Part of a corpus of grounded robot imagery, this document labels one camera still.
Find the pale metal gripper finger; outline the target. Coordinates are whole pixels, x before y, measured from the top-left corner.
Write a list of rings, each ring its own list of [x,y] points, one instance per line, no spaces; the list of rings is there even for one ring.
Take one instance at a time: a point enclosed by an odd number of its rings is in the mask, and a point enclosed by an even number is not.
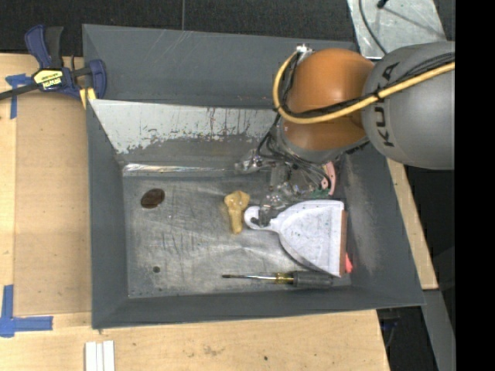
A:
[[[264,157],[256,148],[252,148],[234,163],[234,171],[239,174],[251,174],[271,164],[269,157]]]
[[[267,226],[282,211],[282,199],[279,195],[266,195],[258,211],[258,225]]]

